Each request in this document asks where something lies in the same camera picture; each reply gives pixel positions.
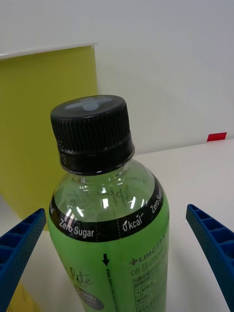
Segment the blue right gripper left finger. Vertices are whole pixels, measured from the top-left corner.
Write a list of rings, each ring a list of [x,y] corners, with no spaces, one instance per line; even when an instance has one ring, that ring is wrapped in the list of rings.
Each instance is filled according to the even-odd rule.
[[[0,238],[0,310],[5,312],[46,224],[38,209]]]

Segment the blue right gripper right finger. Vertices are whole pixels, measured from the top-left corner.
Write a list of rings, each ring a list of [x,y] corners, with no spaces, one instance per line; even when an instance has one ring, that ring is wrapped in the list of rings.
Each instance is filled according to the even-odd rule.
[[[232,312],[234,310],[234,233],[193,204],[187,206],[186,220]]]

